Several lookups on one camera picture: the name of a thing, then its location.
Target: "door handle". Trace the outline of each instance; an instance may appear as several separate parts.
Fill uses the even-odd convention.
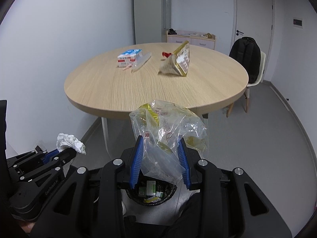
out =
[[[243,32],[237,30],[237,36],[239,35],[239,33],[244,34]]]

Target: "white door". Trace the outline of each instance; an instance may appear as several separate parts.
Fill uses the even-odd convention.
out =
[[[254,38],[268,58],[273,28],[273,1],[237,0],[236,15],[235,41],[242,37]]]

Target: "clear plastic bag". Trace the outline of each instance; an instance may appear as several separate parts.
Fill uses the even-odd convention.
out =
[[[142,173],[177,184],[185,169],[177,157],[178,142],[184,137],[187,147],[208,157],[207,128],[189,109],[161,100],[142,105],[130,113],[135,139],[143,139]]]

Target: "crumpled white paper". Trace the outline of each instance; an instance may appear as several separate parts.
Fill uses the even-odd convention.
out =
[[[60,133],[57,136],[56,148],[59,152],[67,148],[76,150],[77,153],[86,155],[85,145],[80,142],[74,135]]]

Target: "white chair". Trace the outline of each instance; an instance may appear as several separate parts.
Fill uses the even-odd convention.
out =
[[[260,62],[260,71],[259,71],[259,76],[258,78],[256,79],[255,83],[248,83],[247,85],[247,88],[244,92],[244,95],[247,99],[247,105],[246,105],[246,108],[245,108],[245,112],[248,113],[248,107],[249,107],[249,98],[250,98],[250,87],[251,86],[255,86],[257,84],[259,84],[261,82],[261,79],[262,79],[262,76],[263,76],[263,72],[264,72],[264,64],[265,64],[265,57],[266,57],[266,54],[264,52],[261,51],[261,62]],[[227,118],[229,117],[231,111],[232,111],[232,108],[233,108],[233,104],[232,103],[230,106],[229,106],[229,109],[227,111]]]

